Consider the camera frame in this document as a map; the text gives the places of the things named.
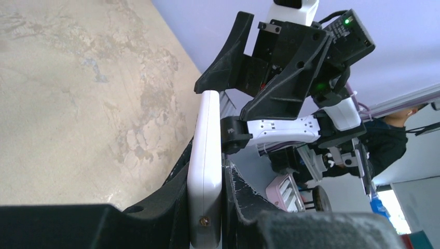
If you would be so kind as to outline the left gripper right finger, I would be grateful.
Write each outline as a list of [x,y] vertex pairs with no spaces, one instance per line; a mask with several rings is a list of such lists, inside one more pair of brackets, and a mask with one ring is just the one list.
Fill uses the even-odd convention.
[[373,213],[286,212],[261,196],[228,161],[223,166],[223,248],[404,248]]

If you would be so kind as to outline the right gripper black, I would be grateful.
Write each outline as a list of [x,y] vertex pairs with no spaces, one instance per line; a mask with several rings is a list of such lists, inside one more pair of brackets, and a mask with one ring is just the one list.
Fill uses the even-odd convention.
[[241,120],[295,120],[330,46],[319,25],[272,20],[258,25],[251,56],[244,53],[254,15],[238,12],[229,36],[194,92],[237,89],[255,97]]

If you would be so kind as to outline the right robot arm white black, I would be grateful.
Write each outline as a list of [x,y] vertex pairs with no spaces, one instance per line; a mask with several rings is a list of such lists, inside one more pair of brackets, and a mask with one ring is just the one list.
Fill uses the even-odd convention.
[[365,133],[346,88],[351,66],[375,49],[353,9],[319,22],[271,19],[258,25],[244,53],[254,16],[238,12],[219,54],[196,81],[201,95],[192,166],[253,145],[307,144],[331,148]]

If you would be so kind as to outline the white red remote control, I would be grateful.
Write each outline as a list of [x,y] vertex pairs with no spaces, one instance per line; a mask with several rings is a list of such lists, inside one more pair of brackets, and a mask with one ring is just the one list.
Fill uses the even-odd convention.
[[219,93],[204,91],[190,154],[187,191],[190,243],[217,248],[221,238],[222,150]]

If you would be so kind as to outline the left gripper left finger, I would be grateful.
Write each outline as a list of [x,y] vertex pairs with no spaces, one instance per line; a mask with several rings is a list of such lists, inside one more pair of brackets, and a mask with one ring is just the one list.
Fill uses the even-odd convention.
[[121,211],[110,204],[1,207],[1,248],[189,248],[189,143],[164,184]]

